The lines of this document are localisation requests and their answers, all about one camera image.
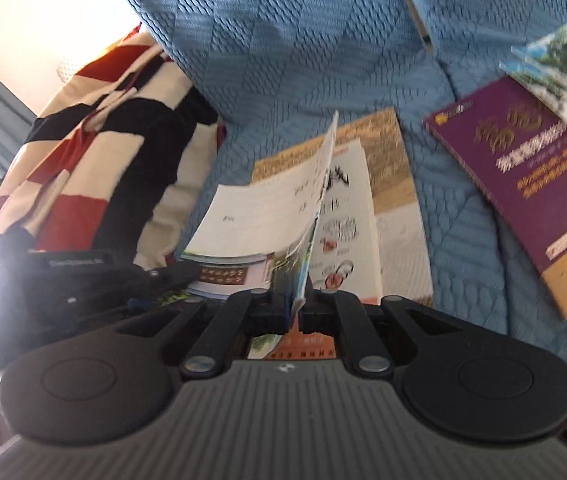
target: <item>blue quilted fabric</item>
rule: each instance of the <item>blue quilted fabric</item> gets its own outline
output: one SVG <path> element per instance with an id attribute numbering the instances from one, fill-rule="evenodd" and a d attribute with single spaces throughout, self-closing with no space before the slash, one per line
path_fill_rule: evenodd
<path id="1" fill-rule="evenodd" d="M 500 76 L 499 60 L 567 22 L 567 0 L 413 0 L 458 96 Z M 509 333 L 567 362 L 567 320 L 510 229 L 499 220 Z"/>
<path id="2" fill-rule="evenodd" d="M 448 57 L 436 59 L 423 49 L 403 0 L 129 1 L 228 121 L 230 135 L 184 243 L 218 183 L 247 183 L 255 160 L 323 132 L 335 109 L 342 121 L 350 121 L 393 106 L 417 184 L 437 308 L 559 348 L 551 338 L 534 337 L 537 322 L 531 316 L 542 317 L 542 332 L 558 325 L 553 311 L 545 310 L 538 277 L 465 172 L 421 126 L 425 115 L 453 102 L 459 89 L 495 75 L 498 57 L 489 57 L 492 65 L 486 69 L 484 55 L 509 46 L 512 34 L 502 34 L 497 46 L 499 34 L 487 36 L 481 43 L 485 50 L 470 52 L 455 46 L 455 38 L 463 37 L 455 32 Z M 421 8 L 426 5 L 423 0 Z M 436 43 L 444 43 L 444 30 Z M 475 65 L 464 72 L 464 60 Z M 526 332 L 517 328 L 526 313 L 515 310 L 508 318 L 507 306 L 523 304 L 517 291 L 526 291 L 527 301 L 533 289 L 537 304 L 525 303 L 531 310 Z"/>

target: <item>wall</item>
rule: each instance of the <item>wall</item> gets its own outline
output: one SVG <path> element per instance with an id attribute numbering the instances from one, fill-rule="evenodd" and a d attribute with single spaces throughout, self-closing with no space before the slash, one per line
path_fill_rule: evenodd
<path id="1" fill-rule="evenodd" d="M 126 0 L 0 0 L 0 80 L 38 113 L 64 56 L 88 61 L 136 23 Z"/>

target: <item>purple book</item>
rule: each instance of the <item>purple book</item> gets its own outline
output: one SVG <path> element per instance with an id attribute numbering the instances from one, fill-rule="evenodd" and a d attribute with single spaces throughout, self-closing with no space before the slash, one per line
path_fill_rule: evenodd
<path id="1" fill-rule="evenodd" d="M 505 77 L 428 117 L 530 255 L 567 317 L 567 126 Z"/>

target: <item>red and black patchwork blanket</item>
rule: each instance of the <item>red and black patchwork blanket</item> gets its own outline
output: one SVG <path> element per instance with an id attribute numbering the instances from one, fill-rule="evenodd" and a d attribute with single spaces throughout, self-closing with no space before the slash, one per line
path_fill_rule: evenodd
<path id="1" fill-rule="evenodd" d="M 216 111 L 138 30 L 36 119 L 0 186 L 0 248 L 166 265 L 216 156 Z"/>

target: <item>ribbed gray panel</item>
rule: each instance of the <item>ribbed gray panel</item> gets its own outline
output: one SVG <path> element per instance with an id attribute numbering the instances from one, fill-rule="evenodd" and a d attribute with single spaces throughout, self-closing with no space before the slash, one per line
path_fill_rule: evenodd
<path id="1" fill-rule="evenodd" d="M 415 420 L 393 387 L 340 361 L 237 361 L 187 383 L 134 435 L 70 449 L 16 439 L 0 480 L 567 480 L 567 447 L 486 449 Z"/>

